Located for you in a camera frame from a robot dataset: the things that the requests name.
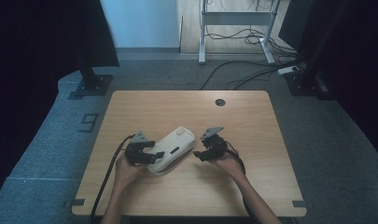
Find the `wooden table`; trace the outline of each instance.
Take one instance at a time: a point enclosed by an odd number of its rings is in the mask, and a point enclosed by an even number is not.
[[[216,104],[225,101],[224,106]],[[306,208],[266,91],[116,91],[114,92],[74,205],[76,215],[88,216],[107,167],[120,142],[143,131],[149,140],[161,140],[178,126],[196,135],[194,150],[203,151],[199,137],[209,127],[240,151],[246,175],[279,217],[302,217]],[[105,213],[114,171],[96,214]],[[245,217],[242,195],[229,177],[209,162],[191,154],[171,173],[149,171],[127,189],[123,215]]]

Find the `gray carpet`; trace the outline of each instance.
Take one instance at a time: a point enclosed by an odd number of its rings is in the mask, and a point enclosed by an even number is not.
[[[32,144],[0,191],[0,223],[88,223],[71,213],[108,101],[118,90],[198,90],[223,60],[127,60],[121,68],[95,68],[113,80],[106,96],[68,100],[79,72],[62,78],[53,108]],[[229,81],[264,69],[228,64],[205,90],[226,90]],[[291,96],[283,77],[273,73],[239,90],[270,94],[307,215],[297,223],[378,223],[378,154],[335,101]],[[83,118],[97,120],[91,123]]]

